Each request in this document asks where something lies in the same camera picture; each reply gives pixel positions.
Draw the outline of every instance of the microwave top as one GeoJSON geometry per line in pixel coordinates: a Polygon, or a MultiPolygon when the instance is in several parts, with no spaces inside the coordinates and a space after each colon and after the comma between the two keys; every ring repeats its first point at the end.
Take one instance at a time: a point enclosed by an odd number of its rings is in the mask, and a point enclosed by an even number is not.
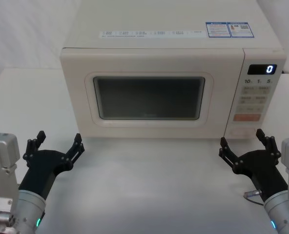
{"type": "Polygon", "coordinates": [[[64,48],[282,48],[256,0],[83,0],[64,48]]]}

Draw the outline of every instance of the green led light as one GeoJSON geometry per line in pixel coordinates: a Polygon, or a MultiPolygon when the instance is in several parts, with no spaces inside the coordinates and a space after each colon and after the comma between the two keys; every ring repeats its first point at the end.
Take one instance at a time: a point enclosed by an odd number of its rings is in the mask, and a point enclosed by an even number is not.
{"type": "Polygon", "coordinates": [[[40,225],[40,223],[41,223],[41,219],[39,218],[36,222],[36,227],[38,227],[40,225]]]}

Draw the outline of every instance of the white wall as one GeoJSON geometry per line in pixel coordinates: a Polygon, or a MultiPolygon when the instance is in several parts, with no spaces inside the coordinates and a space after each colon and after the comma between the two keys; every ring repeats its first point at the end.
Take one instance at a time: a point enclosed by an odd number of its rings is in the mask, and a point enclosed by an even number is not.
{"type": "Polygon", "coordinates": [[[288,55],[284,71],[289,73],[289,0],[258,0],[288,55]]]}
{"type": "Polygon", "coordinates": [[[4,67],[60,68],[59,54],[81,0],[0,0],[4,67]]]}
{"type": "MultiPolygon", "coordinates": [[[[60,68],[59,54],[81,0],[0,0],[0,72],[60,68]]],[[[259,0],[285,47],[289,72],[289,0],[259,0]]]]}

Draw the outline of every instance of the white sticker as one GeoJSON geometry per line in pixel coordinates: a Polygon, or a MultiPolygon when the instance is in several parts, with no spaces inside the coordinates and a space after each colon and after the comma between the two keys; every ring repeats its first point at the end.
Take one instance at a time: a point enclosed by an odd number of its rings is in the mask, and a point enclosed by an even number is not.
{"type": "Polygon", "coordinates": [[[210,38],[230,38],[226,22],[206,22],[206,28],[210,38]]]}
{"type": "Polygon", "coordinates": [[[227,22],[233,38],[253,38],[248,22],[227,22]]]}
{"type": "Polygon", "coordinates": [[[206,38],[205,31],[101,31],[99,38],[206,38]]]}

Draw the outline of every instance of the gray bracket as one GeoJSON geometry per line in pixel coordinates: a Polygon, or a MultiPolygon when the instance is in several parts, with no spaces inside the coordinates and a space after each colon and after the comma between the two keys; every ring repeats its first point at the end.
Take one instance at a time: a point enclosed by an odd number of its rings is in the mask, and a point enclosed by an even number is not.
{"type": "Polygon", "coordinates": [[[0,223],[7,227],[14,223],[19,190],[15,164],[20,158],[18,141],[13,134],[0,133],[0,223]]]}

